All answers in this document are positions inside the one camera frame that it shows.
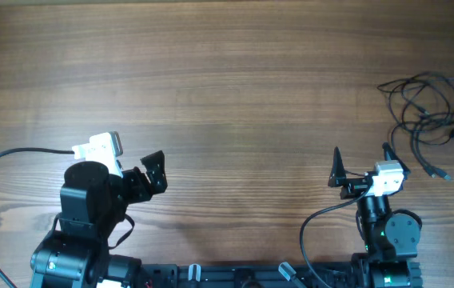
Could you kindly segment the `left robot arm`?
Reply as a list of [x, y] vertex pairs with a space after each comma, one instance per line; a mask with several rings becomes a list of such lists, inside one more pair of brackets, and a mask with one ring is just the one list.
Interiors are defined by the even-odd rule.
[[32, 287], [95, 287], [104, 281], [122, 287], [149, 287], [141, 259], [112, 255], [108, 239], [120, 222], [132, 222], [129, 205], [165, 192], [165, 155], [141, 159], [146, 168], [111, 174], [106, 165], [84, 161], [69, 167], [60, 190], [62, 211], [30, 260]]

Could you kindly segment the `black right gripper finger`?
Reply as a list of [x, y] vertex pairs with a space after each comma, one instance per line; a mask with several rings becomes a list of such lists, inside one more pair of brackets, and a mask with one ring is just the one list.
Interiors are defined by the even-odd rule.
[[404, 176], [409, 176], [411, 171], [410, 169], [400, 160], [400, 158], [396, 155], [393, 148], [390, 146], [388, 142], [384, 142], [382, 144], [382, 149], [384, 151], [384, 159], [386, 161], [396, 160], [399, 162], [403, 169]]
[[341, 152], [336, 146], [333, 151], [333, 165], [329, 175], [328, 186], [340, 187], [347, 183], [347, 176], [342, 162]]

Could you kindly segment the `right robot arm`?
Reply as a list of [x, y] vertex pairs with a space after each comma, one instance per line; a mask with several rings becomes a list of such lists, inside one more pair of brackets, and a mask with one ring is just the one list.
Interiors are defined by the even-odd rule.
[[355, 287], [418, 288], [424, 285], [420, 264], [414, 262], [422, 220], [409, 210], [392, 210], [389, 197], [403, 190], [410, 169], [386, 142], [384, 160], [358, 178], [349, 178], [341, 152], [333, 151], [328, 186], [340, 187], [342, 200], [354, 200], [356, 222], [365, 244], [364, 253], [351, 259]]

